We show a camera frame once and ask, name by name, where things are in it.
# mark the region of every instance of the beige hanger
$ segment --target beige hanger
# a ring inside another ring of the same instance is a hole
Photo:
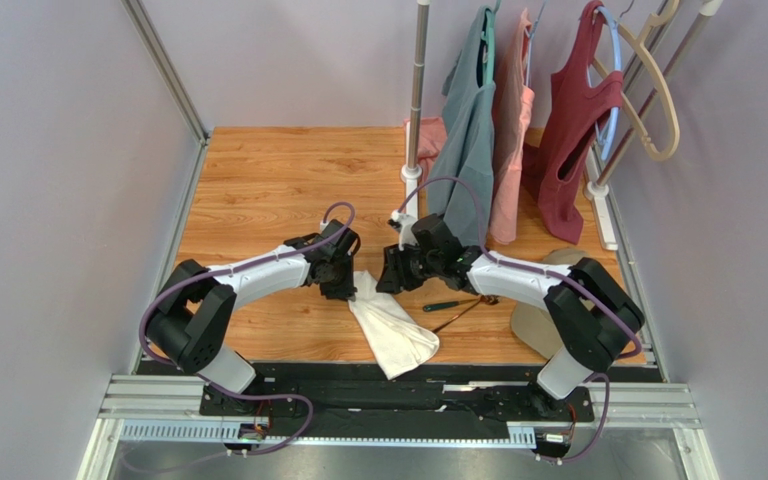
[[[621,35],[621,38],[632,47],[639,60],[641,60],[642,65],[653,79],[653,84],[659,94],[659,100],[662,103],[662,111],[665,113],[665,121],[668,125],[668,133],[671,138],[668,142],[668,146],[662,151],[659,151],[656,148],[650,134],[647,132],[647,128],[644,126],[644,122],[642,122],[641,118],[638,116],[638,112],[635,111],[627,96],[621,93],[624,113],[629,117],[630,124],[641,139],[641,143],[644,145],[644,150],[647,152],[647,155],[650,156],[650,158],[659,161],[671,158],[677,151],[677,146],[680,144],[680,123],[677,120],[677,111],[674,109],[674,100],[671,98],[671,91],[668,90],[668,82],[665,81],[665,77],[662,75],[662,70],[659,68],[659,65],[656,64],[656,60],[653,59],[653,56],[647,48],[645,48],[644,41],[647,39],[647,36],[652,29],[666,23],[672,16],[674,16],[674,13],[677,11],[678,1],[679,0],[672,0],[671,4],[666,7],[662,15],[650,14],[650,17],[648,17],[644,24],[644,28],[638,37],[635,37],[624,24],[618,24],[618,33]],[[609,71],[606,67],[596,58],[594,59],[594,68],[603,78],[606,78],[609,75]]]

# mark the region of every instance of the wood grain surface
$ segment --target wood grain surface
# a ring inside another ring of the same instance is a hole
[[[345,200],[357,209],[352,229],[362,248],[355,270],[376,278],[382,249],[397,242],[387,219],[399,206],[404,184],[401,128],[218,128],[212,137],[188,217],[178,261],[225,264],[271,251],[284,240],[318,230],[325,209]],[[534,142],[540,131],[530,131]],[[544,228],[537,208],[523,192],[517,240],[489,248],[505,255],[540,261],[570,244]],[[589,202],[577,207],[585,217],[578,248],[601,261],[620,280],[617,260],[600,247]],[[335,211],[345,219],[345,209]],[[414,320],[432,329],[459,308],[424,313],[428,303],[469,298],[438,280],[429,280],[396,300]],[[514,302],[480,305],[442,330],[432,362],[543,363],[509,328]],[[226,343],[251,360],[374,361],[363,332],[347,305],[326,301],[317,287],[278,292],[237,311]],[[643,363],[643,356],[630,361]]]

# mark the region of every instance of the folded white towel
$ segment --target folded white towel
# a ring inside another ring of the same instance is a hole
[[[388,380],[422,365],[437,353],[437,335],[417,325],[388,293],[378,293],[378,283],[367,271],[354,272],[355,300],[349,310],[366,335],[375,360]]]

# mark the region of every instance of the red tank top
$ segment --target red tank top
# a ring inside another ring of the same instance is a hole
[[[579,243],[582,215],[574,202],[581,188],[588,148],[594,142],[594,123],[601,127],[612,107],[622,103],[621,72],[612,72],[594,88],[586,73],[594,60],[604,20],[594,12],[603,3],[589,2],[582,11],[576,41],[565,66],[550,77],[553,110],[541,146],[523,150],[521,185],[538,203],[541,219],[550,233]]]

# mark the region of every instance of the blue hanger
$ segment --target blue hanger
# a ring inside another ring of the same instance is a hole
[[[618,36],[618,22],[615,21],[615,18],[612,16],[612,14],[609,12],[609,10],[606,7],[597,7],[596,13],[599,13],[603,15],[603,18],[606,19],[606,25],[609,26],[609,30],[612,33],[612,47],[614,50],[614,64],[615,64],[615,70],[620,71],[621,70],[621,39]],[[595,18],[592,19],[592,23],[596,21],[596,13]],[[587,79],[588,79],[588,86],[593,87],[591,84],[591,68],[588,68],[588,71],[586,72]],[[618,128],[618,114],[620,112],[620,107],[612,107],[612,110],[609,112],[609,122],[606,128],[603,130],[603,132],[600,132],[600,127],[595,123],[594,124],[594,131],[597,132],[597,145],[600,147],[600,160],[606,161],[609,158],[609,150],[612,148],[612,142],[615,140],[615,131]]]
[[[493,11],[489,8],[485,10],[485,28],[482,30],[482,40],[485,42],[482,62],[485,64],[485,68],[482,70],[482,85],[487,85],[493,81],[493,63],[496,57],[494,22],[496,20],[496,12],[499,10],[501,3],[502,0],[496,0],[496,7],[494,7]]]
[[[526,54],[526,78],[524,83],[527,87],[532,85],[532,42],[535,41],[535,34],[538,33],[538,24],[541,23],[541,15],[544,14],[544,7],[547,6],[547,0],[541,3],[541,10],[538,11],[538,18],[535,19],[535,23],[532,24],[531,32],[526,30],[523,32],[526,38],[529,39],[529,52]]]

